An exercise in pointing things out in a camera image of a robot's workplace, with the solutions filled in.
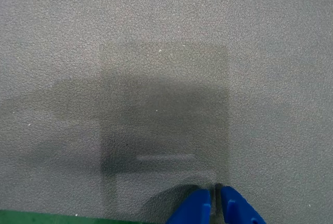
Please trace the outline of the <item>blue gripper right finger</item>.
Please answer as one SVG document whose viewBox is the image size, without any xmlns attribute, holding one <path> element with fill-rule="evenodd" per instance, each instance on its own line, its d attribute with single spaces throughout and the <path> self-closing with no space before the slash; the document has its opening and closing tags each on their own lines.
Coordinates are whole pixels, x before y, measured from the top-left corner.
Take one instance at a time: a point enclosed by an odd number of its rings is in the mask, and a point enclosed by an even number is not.
<svg viewBox="0 0 333 224">
<path fill-rule="evenodd" d="M 233 187 L 221 188 L 224 222 L 228 224 L 266 224 L 259 213 Z"/>
</svg>

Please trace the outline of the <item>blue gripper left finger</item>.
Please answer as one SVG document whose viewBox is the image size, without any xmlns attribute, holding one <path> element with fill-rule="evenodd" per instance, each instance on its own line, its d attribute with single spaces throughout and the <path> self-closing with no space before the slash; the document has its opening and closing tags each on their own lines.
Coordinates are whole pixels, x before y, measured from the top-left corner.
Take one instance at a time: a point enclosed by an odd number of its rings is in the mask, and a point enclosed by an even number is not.
<svg viewBox="0 0 333 224">
<path fill-rule="evenodd" d="M 210 212 L 210 191 L 198 189 L 181 203 L 166 224 L 209 224 Z"/>
</svg>

